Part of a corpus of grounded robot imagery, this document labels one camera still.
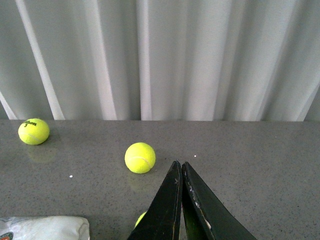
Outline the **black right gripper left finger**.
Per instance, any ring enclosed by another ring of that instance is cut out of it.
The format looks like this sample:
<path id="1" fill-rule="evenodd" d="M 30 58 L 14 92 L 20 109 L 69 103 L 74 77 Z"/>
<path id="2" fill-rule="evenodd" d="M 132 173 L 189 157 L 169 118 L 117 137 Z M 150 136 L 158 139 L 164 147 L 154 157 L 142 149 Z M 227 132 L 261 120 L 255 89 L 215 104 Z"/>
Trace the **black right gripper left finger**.
<path id="1" fill-rule="evenodd" d="M 146 214 L 129 240 L 178 240 L 180 234 L 183 174 L 179 161 L 170 166 Z"/>

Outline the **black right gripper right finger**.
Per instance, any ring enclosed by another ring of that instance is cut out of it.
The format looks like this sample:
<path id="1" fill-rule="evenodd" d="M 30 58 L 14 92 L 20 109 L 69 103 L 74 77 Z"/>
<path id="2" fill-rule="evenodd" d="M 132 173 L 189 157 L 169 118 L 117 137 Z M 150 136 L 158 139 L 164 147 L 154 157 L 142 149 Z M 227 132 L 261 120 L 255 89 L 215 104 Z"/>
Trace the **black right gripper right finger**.
<path id="1" fill-rule="evenodd" d="M 182 165 L 182 208 L 189 240 L 255 240 L 189 162 Z"/>

